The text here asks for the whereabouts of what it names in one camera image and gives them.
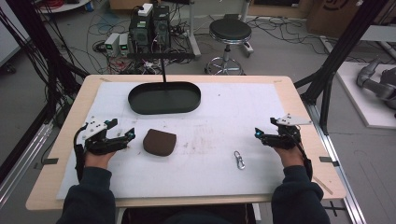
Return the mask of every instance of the stool base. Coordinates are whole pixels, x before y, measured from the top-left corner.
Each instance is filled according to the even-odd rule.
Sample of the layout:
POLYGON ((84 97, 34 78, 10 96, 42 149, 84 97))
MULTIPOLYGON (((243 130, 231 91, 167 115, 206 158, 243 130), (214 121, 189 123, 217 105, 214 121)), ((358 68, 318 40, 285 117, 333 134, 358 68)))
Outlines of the stool base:
POLYGON ((206 65, 205 72, 212 75, 243 75, 244 70, 234 59, 224 60, 223 57, 214 58, 206 65))

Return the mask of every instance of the carabiner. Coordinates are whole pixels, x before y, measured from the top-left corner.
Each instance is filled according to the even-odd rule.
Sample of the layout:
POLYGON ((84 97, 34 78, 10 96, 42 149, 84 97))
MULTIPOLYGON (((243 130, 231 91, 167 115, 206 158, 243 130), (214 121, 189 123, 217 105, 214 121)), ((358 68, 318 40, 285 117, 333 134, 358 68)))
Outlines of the carabiner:
POLYGON ((236 157, 236 165, 238 166, 239 170, 245 169, 244 160, 242 160, 241 154, 238 151, 233 153, 236 157))

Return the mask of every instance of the black stool seat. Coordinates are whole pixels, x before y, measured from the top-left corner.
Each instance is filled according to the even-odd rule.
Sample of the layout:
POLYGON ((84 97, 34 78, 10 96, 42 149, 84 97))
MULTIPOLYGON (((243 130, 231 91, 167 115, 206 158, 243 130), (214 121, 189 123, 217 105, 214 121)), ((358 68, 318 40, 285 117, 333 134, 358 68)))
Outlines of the black stool seat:
POLYGON ((233 41, 247 41, 251 36, 251 28, 246 23, 236 19, 212 21, 209 32, 214 38, 228 40, 231 44, 233 41))

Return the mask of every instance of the wooden table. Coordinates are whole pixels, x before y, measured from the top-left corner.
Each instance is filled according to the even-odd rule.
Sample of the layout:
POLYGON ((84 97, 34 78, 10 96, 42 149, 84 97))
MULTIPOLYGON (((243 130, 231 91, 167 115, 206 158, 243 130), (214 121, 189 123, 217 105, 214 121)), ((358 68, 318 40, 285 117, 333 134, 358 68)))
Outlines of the wooden table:
MULTIPOLYGON (((265 76, 167 76, 168 81, 189 81, 192 83, 267 83, 274 84, 285 112, 310 119, 300 96, 289 77, 265 76)), ((84 123, 97 90, 102 82, 158 82, 161 76, 88 76, 78 93, 59 136, 49 154, 49 158, 59 158, 57 164, 45 165, 26 202, 29 210, 62 209, 64 201, 56 195, 63 180, 65 166, 73 148, 73 137, 84 123)), ((330 162, 321 162, 319 157, 328 157, 314 125, 301 126, 304 149, 314 167, 313 181, 324 191, 324 199, 342 199, 346 196, 343 184, 330 162)), ((270 202, 271 195, 229 195, 219 197, 178 197, 117 199, 117 207, 204 204, 204 203, 261 203, 270 202)))

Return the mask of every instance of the black oval tray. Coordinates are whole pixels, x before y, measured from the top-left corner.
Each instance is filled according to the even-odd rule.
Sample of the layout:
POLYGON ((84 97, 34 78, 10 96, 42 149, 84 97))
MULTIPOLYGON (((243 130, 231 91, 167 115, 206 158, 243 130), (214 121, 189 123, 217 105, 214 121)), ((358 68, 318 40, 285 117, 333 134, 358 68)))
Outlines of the black oval tray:
POLYGON ((151 82, 129 92, 132 110, 142 115, 191 112, 201 103, 201 91, 190 82, 151 82))

